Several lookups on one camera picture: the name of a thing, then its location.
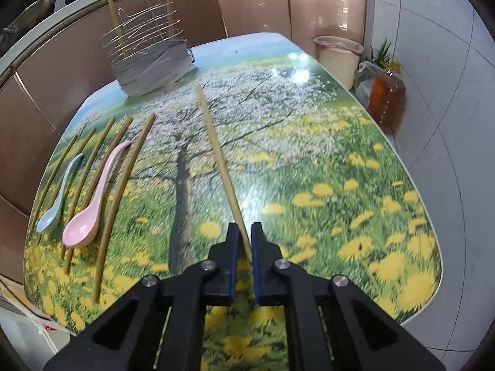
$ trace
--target plastic bottle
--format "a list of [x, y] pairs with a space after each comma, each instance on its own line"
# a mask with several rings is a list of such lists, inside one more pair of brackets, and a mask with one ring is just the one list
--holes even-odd
[[400, 64], [392, 61], [373, 82], [368, 113], [383, 131], [396, 128], [405, 109], [405, 85]]

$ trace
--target tabletop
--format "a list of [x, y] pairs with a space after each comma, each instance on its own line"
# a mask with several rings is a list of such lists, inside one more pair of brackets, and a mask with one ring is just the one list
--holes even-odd
[[[233, 219], [197, 102], [199, 85], [247, 228], [261, 221], [284, 258], [314, 275], [347, 275], [398, 322], [418, 314], [439, 287], [440, 249], [412, 180], [366, 111], [279, 34], [238, 36], [192, 51], [196, 69], [177, 83], [129, 98], [115, 81], [73, 117], [33, 206], [24, 256], [29, 300], [77, 333], [143, 275], [179, 274], [225, 238]], [[75, 195], [75, 213], [81, 210], [115, 134], [132, 117], [121, 141], [135, 142], [150, 113], [157, 118], [120, 200], [95, 303], [99, 237], [74, 251], [66, 274], [63, 227]], [[86, 179], [83, 163], [67, 187], [60, 225], [50, 234], [31, 232], [66, 163], [79, 151], [86, 161], [95, 146]], [[124, 159], [108, 183], [101, 224]], [[234, 305], [208, 309], [203, 370], [287, 368], [283, 310], [255, 305], [250, 272], [239, 260]]]

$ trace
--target trash can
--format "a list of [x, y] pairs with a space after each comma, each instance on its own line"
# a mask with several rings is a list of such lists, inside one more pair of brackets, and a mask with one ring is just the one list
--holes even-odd
[[314, 39], [318, 49], [318, 62], [350, 90], [354, 84], [354, 73], [363, 52], [359, 43], [336, 36], [319, 36]]

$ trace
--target screw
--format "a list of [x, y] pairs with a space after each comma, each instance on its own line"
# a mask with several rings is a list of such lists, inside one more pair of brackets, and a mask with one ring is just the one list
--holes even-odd
[[289, 266], [291, 266], [291, 263], [286, 259], [278, 259], [275, 261], [275, 266], [278, 269], [287, 269]]
[[332, 278], [332, 281], [334, 285], [338, 287], [347, 286], [347, 284], [349, 283], [349, 279], [347, 279], [344, 275], [335, 275]]
[[157, 284], [157, 283], [158, 283], [158, 278], [156, 276], [148, 275], [148, 276], [143, 277], [143, 284], [146, 287], [155, 286], [155, 284]]
[[211, 271], [215, 267], [216, 267], [216, 262], [212, 261], [211, 259], [207, 259], [207, 260], [201, 262], [201, 268], [204, 271]]

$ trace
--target blue spoon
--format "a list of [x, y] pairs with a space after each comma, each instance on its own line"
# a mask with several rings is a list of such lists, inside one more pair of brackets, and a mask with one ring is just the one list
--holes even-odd
[[60, 214], [62, 213], [62, 202], [63, 196], [65, 192], [65, 185], [67, 184], [67, 180], [71, 172], [76, 168], [76, 164], [84, 157], [84, 153], [80, 153], [75, 156], [67, 165], [65, 169], [65, 173], [63, 175], [62, 184], [60, 186], [60, 191], [58, 192], [57, 199], [54, 202], [54, 205], [46, 211], [46, 213], [41, 216], [41, 219], [38, 221], [36, 225], [36, 231], [38, 233], [48, 234], [55, 230], [60, 221]]

